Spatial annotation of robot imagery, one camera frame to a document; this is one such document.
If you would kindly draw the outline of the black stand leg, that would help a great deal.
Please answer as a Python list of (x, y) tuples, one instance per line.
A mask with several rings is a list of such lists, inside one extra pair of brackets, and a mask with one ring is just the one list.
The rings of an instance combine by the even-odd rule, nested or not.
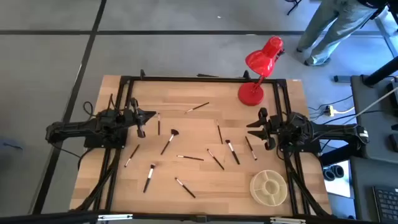
[(398, 56), (394, 57), (391, 61), (383, 65), (370, 76), (365, 77), (363, 79), (363, 84), (366, 86), (373, 86), (396, 71), (398, 71)]

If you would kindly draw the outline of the black keyboard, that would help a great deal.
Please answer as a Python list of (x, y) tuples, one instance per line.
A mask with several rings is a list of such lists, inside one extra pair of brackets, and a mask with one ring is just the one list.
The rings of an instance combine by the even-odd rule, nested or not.
[(379, 222), (398, 224), (398, 188), (374, 186), (373, 195)]

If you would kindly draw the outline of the person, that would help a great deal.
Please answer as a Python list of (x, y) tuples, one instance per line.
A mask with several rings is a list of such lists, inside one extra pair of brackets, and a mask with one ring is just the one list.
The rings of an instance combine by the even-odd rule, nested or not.
[(296, 51), (313, 47), (304, 65), (319, 67), (328, 64), (337, 46), (362, 27), (388, 0), (322, 0)]

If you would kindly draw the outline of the black chair base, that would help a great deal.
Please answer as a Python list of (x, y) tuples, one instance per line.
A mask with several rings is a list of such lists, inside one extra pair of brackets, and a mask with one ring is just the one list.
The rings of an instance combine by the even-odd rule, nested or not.
[(293, 5), (292, 5), (292, 7), (289, 9), (289, 11), (287, 12), (287, 15), (289, 16), (291, 13), (292, 13), (292, 11), (294, 11), (297, 7), (298, 7), (298, 5), (302, 2), (302, 0), (285, 0), (286, 2), (290, 2), (290, 3), (292, 3)]

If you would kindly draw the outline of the thick black makeup brush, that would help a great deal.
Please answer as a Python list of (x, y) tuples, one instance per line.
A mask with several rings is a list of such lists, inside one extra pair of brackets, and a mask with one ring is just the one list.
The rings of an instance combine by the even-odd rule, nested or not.
[(228, 145), (228, 147), (229, 147), (229, 149), (230, 149), (230, 151), (231, 151), (231, 153), (232, 153), (232, 155), (234, 157), (234, 160), (236, 161), (237, 165), (240, 165), (240, 161), (238, 159), (238, 156), (237, 156), (237, 154), (236, 154), (236, 152), (234, 150), (234, 147), (233, 147), (231, 141), (229, 139), (227, 139), (227, 140), (225, 140), (225, 143)]
[(151, 165), (150, 165), (150, 170), (149, 170), (149, 174), (148, 174), (148, 176), (147, 176), (146, 182), (145, 182), (145, 186), (144, 186), (144, 189), (143, 189), (143, 193), (146, 193), (146, 191), (147, 191), (147, 188), (148, 188), (149, 183), (150, 183), (150, 181), (151, 181), (152, 174), (153, 174), (153, 172), (154, 172), (155, 167), (156, 167), (155, 164), (151, 164)]

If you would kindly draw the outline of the black headphones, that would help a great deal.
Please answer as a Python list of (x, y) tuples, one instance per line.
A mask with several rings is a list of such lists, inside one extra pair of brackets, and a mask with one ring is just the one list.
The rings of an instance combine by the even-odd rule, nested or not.
[(344, 169), (339, 165), (333, 165), (323, 169), (323, 177), (329, 182), (334, 181), (335, 179), (343, 178), (344, 175)]

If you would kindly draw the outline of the silver metal bracket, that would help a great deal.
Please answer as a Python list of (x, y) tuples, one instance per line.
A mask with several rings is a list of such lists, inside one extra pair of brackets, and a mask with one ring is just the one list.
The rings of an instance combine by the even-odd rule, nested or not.
[(98, 221), (108, 222), (114, 220), (130, 220), (133, 219), (133, 214), (109, 214), (109, 215), (99, 215)]
[(307, 224), (306, 220), (297, 218), (271, 217), (271, 224)]

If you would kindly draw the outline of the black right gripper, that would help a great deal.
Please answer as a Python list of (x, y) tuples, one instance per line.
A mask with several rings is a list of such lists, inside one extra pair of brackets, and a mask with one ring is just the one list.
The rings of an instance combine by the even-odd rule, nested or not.
[(266, 108), (260, 108), (258, 112), (258, 117), (259, 119), (257, 121), (248, 124), (246, 127), (262, 127), (262, 130), (248, 131), (248, 134), (251, 134), (265, 141), (265, 149), (267, 151), (270, 151), (276, 147), (276, 141), (275, 138), (272, 137), (272, 135), (277, 134), (277, 130), (279, 128), (279, 117), (275, 115), (268, 118), (268, 111)]

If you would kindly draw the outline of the round beige divided container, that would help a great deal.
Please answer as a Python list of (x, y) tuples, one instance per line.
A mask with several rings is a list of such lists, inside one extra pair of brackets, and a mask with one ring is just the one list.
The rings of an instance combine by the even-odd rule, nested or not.
[(287, 198), (287, 183), (285, 179), (274, 170), (263, 170), (257, 173), (250, 181), (250, 193), (259, 204), (276, 207)]

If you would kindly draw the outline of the grey desk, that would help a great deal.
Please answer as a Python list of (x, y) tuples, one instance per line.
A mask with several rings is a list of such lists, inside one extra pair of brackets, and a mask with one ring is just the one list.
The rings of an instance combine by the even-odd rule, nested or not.
[(368, 131), (369, 143), (362, 147), (363, 157), (398, 164), (398, 152), (394, 150), (390, 136), (398, 124), (398, 83), (381, 80), (373, 86), (363, 84), (363, 77), (351, 77), (351, 89), (356, 121)]
[(380, 223), (373, 187), (398, 188), (398, 164), (353, 157), (350, 159), (350, 167), (357, 219)]

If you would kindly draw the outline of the red desk lamp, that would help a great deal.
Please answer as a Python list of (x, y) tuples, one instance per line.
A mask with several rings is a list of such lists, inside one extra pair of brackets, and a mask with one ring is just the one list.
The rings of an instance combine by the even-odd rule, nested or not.
[(245, 58), (246, 65), (259, 75), (259, 80), (240, 86), (238, 98), (244, 105), (256, 106), (262, 102), (264, 91), (261, 88), (261, 83), (272, 75), (275, 63), (283, 53), (283, 40), (278, 36), (273, 36), (262, 49), (253, 51)]

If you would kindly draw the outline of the black aluminium table frame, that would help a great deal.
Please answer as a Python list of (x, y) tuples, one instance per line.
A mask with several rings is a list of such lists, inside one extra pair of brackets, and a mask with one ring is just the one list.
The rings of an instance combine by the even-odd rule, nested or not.
[[(257, 203), (249, 184), (260, 171), (274, 170), (285, 175), (280, 154), (267, 151), (264, 143), (248, 134), (249, 123), (257, 120), (258, 106), (245, 106), (238, 100), (243, 79), (203, 77), (136, 78), (132, 95), (144, 110), (156, 111), (161, 117), (157, 134), (157, 115), (144, 126), (146, 136), (139, 138), (136, 127), (127, 133), (127, 142), (120, 154), (115, 181), (106, 183), (100, 207), (114, 212), (161, 213), (183, 215), (249, 215), (290, 216), (289, 198), (279, 206)], [(197, 110), (187, 110), (210, 102)], [(216, 120), (220, 124), (220, 142)], [(179, 132), (165, 152), (161, 151), (171, 137), (171, 129)], [(255, 161), (245, 140), (257, 157)], [(237, 165), (225, 143), (229, 139), (240, 161)], [(124, 165), (140, 144), (128, 166)], [(209, 149), (223, 165), (213, 160)], [(197, 157), (204, 161), (179, 158)], [(143, 193), (150, 165), (156, 167), (146, 193)], [(181, 180), (196, 196), (193, 198), (175, 180)]]

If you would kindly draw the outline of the black fan makeup brush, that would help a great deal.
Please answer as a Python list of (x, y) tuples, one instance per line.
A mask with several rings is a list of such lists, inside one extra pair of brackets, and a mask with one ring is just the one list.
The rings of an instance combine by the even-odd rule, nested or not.
[(169, 140), (167, 141), (167, 143), (166, 143), (166, 145), (164, 146), (164, 148), (163, 148), (163, 150), (161, 151), (161, 155), (165, 152), (165, 150), (167, 149), (167, 147), (169, 146), (169, 144), (171, 143), (171, 141), (172, 141), (172, 139), (175, 137), (175, 136), (178, 136), (179, 135), (179, 132), (176, 130), (176, 129), (171, 129), (171, 137), (169, 138)]

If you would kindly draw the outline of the white sheet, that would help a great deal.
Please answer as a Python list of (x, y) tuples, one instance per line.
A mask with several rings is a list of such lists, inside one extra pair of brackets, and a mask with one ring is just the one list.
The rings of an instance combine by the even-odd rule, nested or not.
[(345, 175), (343, 178), (335, 179), (331, 182), (325, 180), (326, 191), (331, 194), (351, 198), (353, 196), (353, 189), (351, 187), (351, 171), (349, 161), (343, 161), (333, 165), (341, 166), (344, 169)]

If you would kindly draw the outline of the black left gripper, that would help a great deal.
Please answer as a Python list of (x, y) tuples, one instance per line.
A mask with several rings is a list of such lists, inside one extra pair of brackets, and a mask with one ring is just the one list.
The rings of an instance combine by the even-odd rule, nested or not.
[(148, 122), (148, 118), (156, 115), (155, 111), (142, 111), (139, 108), (138, 102), (135, 98), (130, 99), (131, 110), (127, 110), (124, 113), (124, 126), (131, 127), (137, 126), (137, 136), (139, 138), (144, 138), (146, 136), (143, 125)]

